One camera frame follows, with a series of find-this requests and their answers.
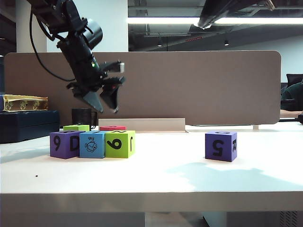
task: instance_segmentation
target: purple cube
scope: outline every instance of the purple cube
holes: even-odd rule
[[[236,157],[236,132],[210,131],[205,134],[205,158],[232,162]]]
[[[68,159],[79,156],[80,133],[84,131],[59,131],[50,133],[51,157]]]

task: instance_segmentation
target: fish drawing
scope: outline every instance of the fish drawing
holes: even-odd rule
[[[97,144],[94,141],[85,144],[88,152],[94,152],[97,149]]]

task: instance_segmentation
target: dark blue box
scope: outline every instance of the dark blue box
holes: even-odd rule
[[[59,131],[58,111],[0,112],[0,143],[31,140]]]

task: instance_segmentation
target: black mug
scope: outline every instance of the black mug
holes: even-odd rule
[[[71,121],[72,124],[89,124],[91,129],[92,125],[94,127],[97,125],[97,112],[92,112],[90,108],[72,108]]]

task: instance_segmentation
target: black chair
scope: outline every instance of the black chair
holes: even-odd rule
[[[286,88],[287,88],[287,83],[281,82],[281,95],[283,94],[283,92],[285,92]]]
[[[284,99],[281,100],[281,104],[286,105],[287,109],[295,109],[296,105],[297,105],[297,101],[293,98],[293,99]]]
[[[287,87],[302,82],[303,74],[286,74],[287,77]]]

